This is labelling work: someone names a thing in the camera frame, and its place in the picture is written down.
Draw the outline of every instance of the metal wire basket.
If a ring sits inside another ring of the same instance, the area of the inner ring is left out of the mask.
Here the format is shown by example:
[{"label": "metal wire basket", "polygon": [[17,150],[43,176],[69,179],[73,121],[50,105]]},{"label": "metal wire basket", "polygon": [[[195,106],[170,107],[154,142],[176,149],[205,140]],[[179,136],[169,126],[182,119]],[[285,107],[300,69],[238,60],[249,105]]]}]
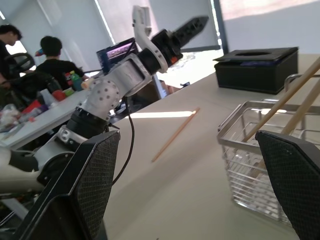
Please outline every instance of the metal wire basket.
[{"label": "metal wire basket", "polygon": [[[218,127],[217,139],[222,146],[225,169],[233,200],[250,210],[291,225],[274,194],[254,136],[242,142],[277,100],[248,101],[239,105]],[[261,128],[280,133],[299,105],[286,104]],[[292,133],[320,147],[320,106],[312,106]]]}]

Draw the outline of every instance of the desk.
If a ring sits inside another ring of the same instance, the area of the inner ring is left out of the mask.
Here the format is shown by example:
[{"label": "desk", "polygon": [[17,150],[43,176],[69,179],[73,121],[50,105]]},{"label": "desk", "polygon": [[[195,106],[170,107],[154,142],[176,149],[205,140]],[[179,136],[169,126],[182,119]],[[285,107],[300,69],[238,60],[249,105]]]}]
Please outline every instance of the desk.
[{"label": "desk", "polygon": [[[155,163],[151,163],[152,158],[185,118],[133,119],[132,157],[112,187],[104,215],[108,238],[297,240],[292,228],[233,203],[216,139],[219,124],[237,105],[272,97],[275,96],[218,88],[213,74],[139,111],[201,108]],[[116,125],[120,127],[121,140],[115,176],[127,158],[131,140],[128,119]]]},{"label": "desk", "polygon": [[27,122],[15,135],[1,140],[5,145],[18,149],[46,132],[68,121],[80,101],[85,100],[87,91],[75,92],[58,106],[49,109],[35,118],[34,122]]}]

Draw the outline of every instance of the person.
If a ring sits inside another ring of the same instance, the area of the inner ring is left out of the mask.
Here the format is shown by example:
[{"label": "person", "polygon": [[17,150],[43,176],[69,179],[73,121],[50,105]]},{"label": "person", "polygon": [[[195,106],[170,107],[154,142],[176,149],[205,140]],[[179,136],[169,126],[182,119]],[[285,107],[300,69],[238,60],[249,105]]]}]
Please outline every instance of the person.
[{"label": "person", "polygon": [[5,58],[10,56],[6,45],[14,46],[16,41],[21,38],[21,32],[15,26],[10,24],[0,26],[0,84],[2,87],[9,88],[8,80],[20,77],[19,74],[10,73],[9,65],[12,62],[5,60]]},{"label": "person", "polygon": [[70,88],[65,77],[66,73],[74,71],[83,80],[88,79],[73,62],[60,60],[62,43],[57,37],[45,36],[41,39],[40,45],[46,60],[36,68],[36,71],[50,74],[63,90]]}]

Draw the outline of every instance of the monitor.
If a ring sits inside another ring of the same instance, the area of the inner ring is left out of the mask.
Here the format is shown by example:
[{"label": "monitor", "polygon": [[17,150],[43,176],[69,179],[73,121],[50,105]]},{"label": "monitor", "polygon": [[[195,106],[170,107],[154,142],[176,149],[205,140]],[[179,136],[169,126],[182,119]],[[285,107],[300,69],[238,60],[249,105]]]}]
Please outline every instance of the monitor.
[{"label": "monitor", "polygon": [[[115,64],[117,64],[124,58],[127,50],[130,48],[133,41],[134,37],[96,52],[96,55],[100,62],[100,66],[105,75],[109,73],[109,71]],[[130,50],[130,54],[137,53],[138,48],[136,43],[134,43]]]}]

